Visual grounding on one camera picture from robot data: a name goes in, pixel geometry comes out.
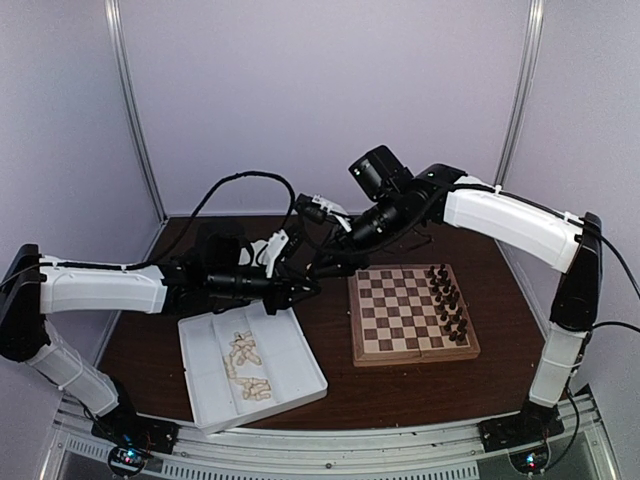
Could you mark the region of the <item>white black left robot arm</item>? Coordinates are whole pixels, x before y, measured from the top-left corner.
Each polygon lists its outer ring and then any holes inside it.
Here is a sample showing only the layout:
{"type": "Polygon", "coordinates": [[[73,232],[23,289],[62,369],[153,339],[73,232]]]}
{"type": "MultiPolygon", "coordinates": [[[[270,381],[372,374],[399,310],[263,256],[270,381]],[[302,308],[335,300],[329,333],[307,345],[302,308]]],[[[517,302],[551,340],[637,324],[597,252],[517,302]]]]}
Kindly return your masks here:
{"type": "Polygon", "coordinates": [[[1,284],[1,354],[75,397],[123,444],[143,436],[141,415],[122,385],[59,335],[50,314],[178,316],[192,415],[207,433],[319,400],[328,384],[292,309],[312,286],[276,271],[287,241],[284,232],[249,243],[203,231],[186,253],[145,267],[72,262],[26,244],[1,284]]]}

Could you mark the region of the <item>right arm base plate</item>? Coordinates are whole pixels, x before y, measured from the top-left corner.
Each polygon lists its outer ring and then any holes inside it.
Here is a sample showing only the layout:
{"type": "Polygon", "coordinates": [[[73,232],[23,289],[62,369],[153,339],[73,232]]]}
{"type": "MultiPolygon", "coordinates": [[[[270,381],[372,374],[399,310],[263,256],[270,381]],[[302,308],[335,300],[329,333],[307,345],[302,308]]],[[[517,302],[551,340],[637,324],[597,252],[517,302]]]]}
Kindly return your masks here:
{"type": "Polygon", "coordinates": [[[557,415],[548,423],[543,423],[535,418],[526,418],[522,413],[481,421],[478,429],[487,453],[541,443],[565,431],[564,424],[557,415]]]}

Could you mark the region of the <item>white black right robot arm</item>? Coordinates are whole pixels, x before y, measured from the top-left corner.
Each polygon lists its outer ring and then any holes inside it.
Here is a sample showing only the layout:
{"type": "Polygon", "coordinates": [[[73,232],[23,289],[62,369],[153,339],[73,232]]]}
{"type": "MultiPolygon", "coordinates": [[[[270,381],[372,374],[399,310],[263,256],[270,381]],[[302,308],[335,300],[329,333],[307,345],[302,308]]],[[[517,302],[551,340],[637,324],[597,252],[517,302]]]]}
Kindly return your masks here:
{"type": "Polygon", "coordinates": [[[310,197],[307,208],[313,219],[334,216],[338,222],[314,248],[310,270],[315,275],[351,273],[368,255],[428,222],[483,234],[560,273],[542,356],[512,423],[519,440],[535,440],[550,426],[595,324],[602,283],[600,218],[537,206],[444,164],[413,174],[385,145],[367,152],[349,172],[373,205],[351,217],[320,195],[310,197]]]}

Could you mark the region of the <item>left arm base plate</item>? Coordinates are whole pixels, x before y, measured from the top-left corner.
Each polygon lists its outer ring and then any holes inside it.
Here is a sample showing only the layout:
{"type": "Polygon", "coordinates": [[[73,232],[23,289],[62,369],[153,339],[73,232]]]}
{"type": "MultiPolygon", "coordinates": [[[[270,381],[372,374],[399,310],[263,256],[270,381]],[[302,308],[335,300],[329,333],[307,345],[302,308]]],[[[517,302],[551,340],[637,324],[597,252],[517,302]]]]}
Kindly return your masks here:
{"type": "Polygon", "coordinates": [[[98,418],[91,428],[91,434],[95,437],[143,453],[171,454],[178,433],[179,425],[174,422],[139,416],[98,418]]]}

